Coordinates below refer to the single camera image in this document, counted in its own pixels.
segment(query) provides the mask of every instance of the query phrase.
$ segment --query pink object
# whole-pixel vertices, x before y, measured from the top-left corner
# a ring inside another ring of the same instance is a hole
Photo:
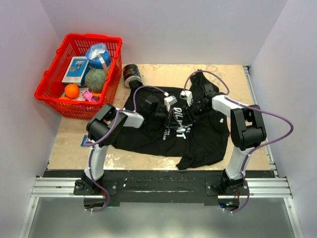
[[[89,102],[97,102],[98,100],[93,96],[93,94],[89,91],[86,91],[83,93],[83,96],[87,99]]]

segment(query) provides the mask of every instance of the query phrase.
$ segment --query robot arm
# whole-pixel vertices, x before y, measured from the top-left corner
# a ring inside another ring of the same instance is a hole
[[[250,158],[245,161],[246,155],[250,150],[259,146],[261,142],[266,139],[262,114],[228,101],[226,95],[214,92],[209,85],[204,85],[203,91],[203,99],[196,103],[192,102],[190,91],[186,91],[181,95],[181,98],[187,101],[187,106],[183,108],[184,113],[188,116],[191,123],[194,123],[197,119],[196,117],[201,113],[211,110],[219,111],[230,117],[231,139],[235,147],[230,162],[223,172],[220,184],[222,191],[226,191],[228,188],[237,188],[243,184],[242,173],[245,173]],[[165,120],[166,126],[172,127],[173,125],[173,127],[175,127],[170,120],[171,115],[173,115],[173,109],[167,105],[166,108],[168,108],[168,111],[166,111],[166,109],[164,112],[160,110],[155,111],[155,103],[157,103],[155,99],[146,99],[145,105],[140,108],[141,113],[144,115],[151,114],[157,116],[159,120]],[[251,107],[259,109],[258,105],[252,105]],[[92,175],[95,180],[103,176],[103,165],[108,146],[117,138],[121,129],[124,126],[139,128],[143,122],[144,117],[137,112],[121,111],[111,104],[106,104],[102,107],[87,124],[88,138],[94,142],[100,140],[110,130],[112,130],[112,132],[94,148],[93,155],[90,158],[91,168],[87,167],[85,169],[85,175],[88,177],[88,180],[91,179],[89,169],[92,169]]]

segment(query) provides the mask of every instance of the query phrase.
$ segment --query orange ball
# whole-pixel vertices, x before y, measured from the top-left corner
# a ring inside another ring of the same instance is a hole
[[[58,99],[63,99],[63,100],[70,100],[68,97],[60,97]]]
[[[79,96],[79,87],[75,84],[68,84],[65,87],[65,94],[70,99],[76,99]]]

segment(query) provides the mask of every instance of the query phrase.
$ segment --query red plastic basket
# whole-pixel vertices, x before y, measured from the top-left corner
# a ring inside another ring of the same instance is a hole
[[[105,43],[111,56],[111,67],[98,102],[71,101],[58,99],[64,92],[62,79],[73,56],[85,55],[91,45]],[[67,118],[91,119],[105,103],[113,103],[122,73],[120,37],[97,34],[68,34],[60,47],[50,68],[44,72],[42,81],[34,96],[45,101]]]

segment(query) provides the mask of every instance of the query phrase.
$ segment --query printed logo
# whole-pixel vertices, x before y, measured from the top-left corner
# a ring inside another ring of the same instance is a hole
[[[176,120],[178,121],[178,123],[180,124],[180,127],[176,130],[176,137],[179,137],[179,138],[183,138],[183,139],[186,139],[186,133],[189,133],[190,132],[190,127],[193,125],[193,124],[189,124],[189,125],[185,125],[183,126],[182,125],[182,122],[183,122],[183,111],[181,108],[173,108],[174,109],[174,116],[176,118]],[[163,140],[166,140],[166,137],[170,134],[170,129],[166,129],[165,132],[164,132],[164,135],[163,135]]]

